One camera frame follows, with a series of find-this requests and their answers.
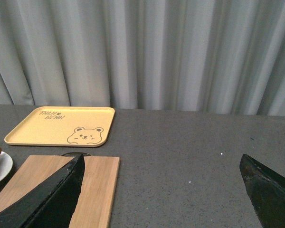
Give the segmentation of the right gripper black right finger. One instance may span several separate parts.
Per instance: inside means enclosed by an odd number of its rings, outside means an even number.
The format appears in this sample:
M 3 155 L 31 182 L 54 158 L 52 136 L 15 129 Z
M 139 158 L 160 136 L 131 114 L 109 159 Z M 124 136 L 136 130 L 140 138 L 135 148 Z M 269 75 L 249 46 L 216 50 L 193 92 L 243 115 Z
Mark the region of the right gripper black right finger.
M 239 169 L 262 227 L 285 228 L 285 177 L 247 154 Z

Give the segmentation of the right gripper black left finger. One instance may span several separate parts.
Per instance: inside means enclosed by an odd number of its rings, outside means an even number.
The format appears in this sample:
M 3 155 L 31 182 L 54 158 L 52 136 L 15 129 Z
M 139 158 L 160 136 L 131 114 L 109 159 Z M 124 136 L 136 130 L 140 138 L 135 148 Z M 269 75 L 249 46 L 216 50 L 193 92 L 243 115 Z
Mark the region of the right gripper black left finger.
M 85 160 L 79 155 L 0 212 L 0 228 L 67 228 L 75 212 Z

